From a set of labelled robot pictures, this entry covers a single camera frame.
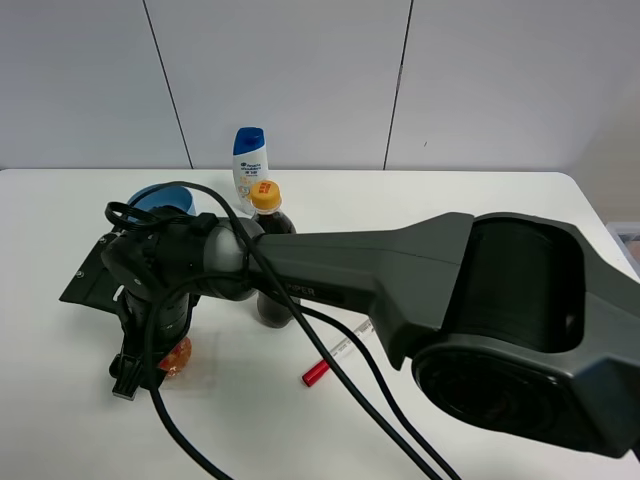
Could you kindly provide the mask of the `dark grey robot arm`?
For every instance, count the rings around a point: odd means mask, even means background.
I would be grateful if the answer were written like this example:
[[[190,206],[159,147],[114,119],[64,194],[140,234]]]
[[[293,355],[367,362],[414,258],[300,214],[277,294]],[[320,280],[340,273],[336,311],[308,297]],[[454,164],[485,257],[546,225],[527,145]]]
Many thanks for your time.
[[[389,363],[473,426],[621,457],[639,444],[639,285],[573,225],[446,213],[387,231],[137,225],[102,260],[143,300],[275,291],[368,316]]]

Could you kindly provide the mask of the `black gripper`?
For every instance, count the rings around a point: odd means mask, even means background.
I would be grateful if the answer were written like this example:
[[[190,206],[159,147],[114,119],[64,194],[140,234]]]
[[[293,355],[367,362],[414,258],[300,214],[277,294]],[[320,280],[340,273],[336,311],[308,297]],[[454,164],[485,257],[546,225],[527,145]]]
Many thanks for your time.
[[[134,399],[147,389],[144,369],[144,333],[162,292],[203,271],[202,247],[210,233],[210,216],[188,215],[175,207],[143,211],[135,207],[108,207],[105,216],[117,238],[101,254],[104,266],[121,283],[118,317],[124,333],[121,353],[109,366],[112,394]],[[161,362],[187,337],[197,293],[172,294],[153,324],[152,359]]]

